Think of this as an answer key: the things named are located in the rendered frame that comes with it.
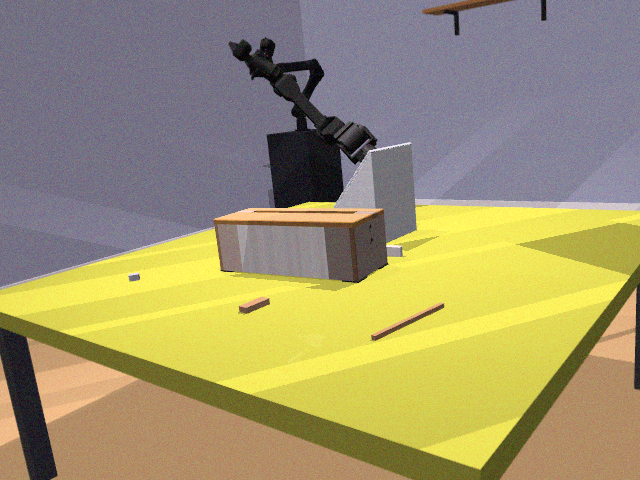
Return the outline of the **tan thin wooden stick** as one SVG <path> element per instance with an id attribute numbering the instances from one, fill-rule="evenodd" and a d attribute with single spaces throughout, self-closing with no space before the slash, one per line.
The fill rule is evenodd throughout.
<path id="1" fill-rule="evenodd" d="M 380 338 L 382 338 L 382 337 L 384 337 L 386 335 L 389 335 L 389 334 L 391 334 L 391 333 L 393 333 L 393 332 L 395 332 L 395 331 L 397 331 L 397 330 L 399 330 L 399 329 L 401 329 L 401 328 L 403 328 L 403 327 L 405 327 L 405 326 L 407 326 L 407 325 L 409 325 L 409 324 L 411 324 L 411 323 L 413 323 L 415 321 L 418 321 L 418 320 L 420 320 L 420 319 L 422 319 L 422 318 L 424 318 L 424 317 L 426 317 L 426 316 L 428 316 L 428 315 L 430 315 L 430 314 L 432 314 L 432 313 L 434 313 L 434 312 L 436 312 L 436 311 L 438 311 L 438 310 L 440 310 L 442 308 L 444 308 L 444 303 L 440 302 L 440 303 L 438 303 L 438 304 L 436 304 L 436 305 L 434 305 L 434 306 L 432 306 L 430 308 L 427 308 L 427 309 L 425 309 L 425 310 L 423 310 L 423 311 L 421 311 L 421 312 L 419 312 L 419 313 L 417 313 L 417 314 L 415 314 L 413 316 L 410 316 L 410 317 L 408 317 L 408 318 L 406 318 L 406 319 L 404 319 L 404 320 L 402 320 L 402 321 L 400 321 L 400 322 L 398 322 L 396 324 L 393 324 L 393 325 L 391 325 L 391 326 L 389 326 L 389 327 L 387 327 L 387 328 L 385 328 L 385 329 L 383 329 L 383 330 L 381 330 L 379 332 L 376 332 L 376 333 L 372 334 L 371 335 L 371 340 L 376 341 L 376 340 L 378 340 L 378 339 L 380 339 Z"/>

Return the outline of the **small tan rectangular block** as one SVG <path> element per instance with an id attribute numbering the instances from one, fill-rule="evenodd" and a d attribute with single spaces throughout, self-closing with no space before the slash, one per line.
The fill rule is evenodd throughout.
<path id="1" fill-rule="evenodd" d="M 239 312 L 248 314 L 270 304 L 269 298 L 260 297 L 239 306 Z"/>

